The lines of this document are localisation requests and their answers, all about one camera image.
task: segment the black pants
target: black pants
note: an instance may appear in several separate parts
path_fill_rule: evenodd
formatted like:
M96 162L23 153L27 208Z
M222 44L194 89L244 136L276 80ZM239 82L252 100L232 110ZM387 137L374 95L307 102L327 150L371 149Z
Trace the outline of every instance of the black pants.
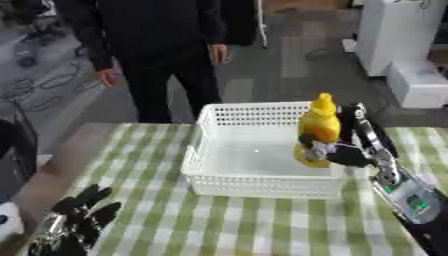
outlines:
M185 88L193 115L204 105L221 102L207 47L197 44L158 58L120 61L141 123L171 123L167 82L176 76Z

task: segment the green checkered tablecloth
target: green checkered tablecloth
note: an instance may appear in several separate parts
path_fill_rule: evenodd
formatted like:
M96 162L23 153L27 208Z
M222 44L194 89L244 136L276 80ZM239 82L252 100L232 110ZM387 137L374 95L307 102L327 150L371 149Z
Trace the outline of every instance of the green checkered tablecloth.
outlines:
M72 193L114 188L123 208L91 255L425 255L348 171L334 201L196 196L180 174L193 126L120 125ZM388 130L402 163L448 192L448 130Z

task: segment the black office chair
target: black office chair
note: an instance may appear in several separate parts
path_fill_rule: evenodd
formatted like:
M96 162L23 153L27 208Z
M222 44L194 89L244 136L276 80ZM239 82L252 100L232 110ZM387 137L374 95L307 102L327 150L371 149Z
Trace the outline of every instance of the black office chair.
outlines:
M22 108L13 104L13 120L0 120L0 203L11 200L37 170L37 134Z

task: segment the robotic arm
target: robotic arm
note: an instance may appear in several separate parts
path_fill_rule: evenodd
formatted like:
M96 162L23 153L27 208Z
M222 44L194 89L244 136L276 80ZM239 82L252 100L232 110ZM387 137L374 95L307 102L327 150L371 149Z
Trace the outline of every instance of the robotic arm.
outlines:
M428 255L448 255L444 239L448 234L448 198L400 165L392 141L368 118L362 103L341 108L338 117L342 124L340 143L323 145L302 135L299 140L308 149L308 155L346 166L378 168L370 181L400 223ZM354 133L361 147L354 145Z

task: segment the person's hand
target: person's hand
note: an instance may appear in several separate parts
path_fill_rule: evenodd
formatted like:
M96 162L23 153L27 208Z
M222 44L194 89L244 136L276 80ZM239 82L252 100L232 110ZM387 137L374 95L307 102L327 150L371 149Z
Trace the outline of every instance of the person's hand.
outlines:
M229 48L225 44L210 45L210 54L214 64L225 64L230 62Z
M98 78L106 87L113 88L120 85L113 68L98 71Z

